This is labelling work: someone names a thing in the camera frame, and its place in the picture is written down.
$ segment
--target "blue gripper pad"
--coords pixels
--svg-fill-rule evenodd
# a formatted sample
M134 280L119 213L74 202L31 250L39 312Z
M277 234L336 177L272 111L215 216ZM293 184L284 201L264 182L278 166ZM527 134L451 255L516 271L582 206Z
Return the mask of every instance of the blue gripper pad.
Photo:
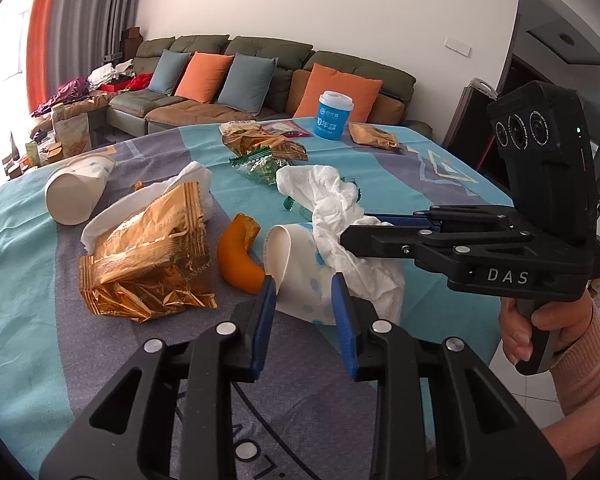
M440 231L440 227L433 225L429 219L424 216L403 216L403 215L373 215L381 222L389 222L389 224L397 226L418 226L426 227L432 231Z
M256 299L254 308L260 309L260 316L251 343L251 373L257 379L264 368L267 358L269 337L273 325L273 315L276 311L276 282L271 276L266 276L262 289Z
M358 355L356 352L356 333L349 317L352 308L349 289L341 274L336 274L331 279L331 304L333 305L333 316L336 320L338 339L340 340L340 353L344 361L344 367L352 379L358 374Z

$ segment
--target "pink sweater sleeve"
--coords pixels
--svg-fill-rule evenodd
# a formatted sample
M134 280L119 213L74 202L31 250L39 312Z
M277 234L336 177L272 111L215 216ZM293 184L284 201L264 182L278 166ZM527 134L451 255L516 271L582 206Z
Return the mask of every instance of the pink sweater sleeve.
M600 317L551 370L563 420L542 430L572 478L600 445Z

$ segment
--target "brown snack package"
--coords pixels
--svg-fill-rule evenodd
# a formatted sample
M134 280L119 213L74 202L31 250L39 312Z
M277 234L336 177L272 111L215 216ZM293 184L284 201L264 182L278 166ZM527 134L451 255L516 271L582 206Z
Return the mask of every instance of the brown snack package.
M302 144L282 135L271 135L257 123L234 124L222 132L222 143L238 156L259 148L271 148L274 158L309 160Z
M187 305L216 308L202 213L198 183L186 182L101 235L79 261L88 309L143 322Z
M379 130L371 124L349 123L349 133L357 144L366 144L384 150L402 150L394 134Z

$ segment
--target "fingernail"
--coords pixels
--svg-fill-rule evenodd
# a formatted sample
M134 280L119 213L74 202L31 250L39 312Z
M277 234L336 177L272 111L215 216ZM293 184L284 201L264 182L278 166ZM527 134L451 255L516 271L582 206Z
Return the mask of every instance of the fingernail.
M522 330L518 330L517 332L515 332L513 335L513 339L516 341L516 343L522 346L527 346L531 342L529 336L522 332Z

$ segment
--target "light switch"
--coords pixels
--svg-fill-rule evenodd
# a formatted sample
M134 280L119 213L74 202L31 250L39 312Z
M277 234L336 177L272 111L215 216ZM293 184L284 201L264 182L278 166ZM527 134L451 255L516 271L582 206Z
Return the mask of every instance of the light switch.
M469 45L462 41L455 40L454 38L446 38L445 46L466 57L469 57L469 54L471 53L471 47Z

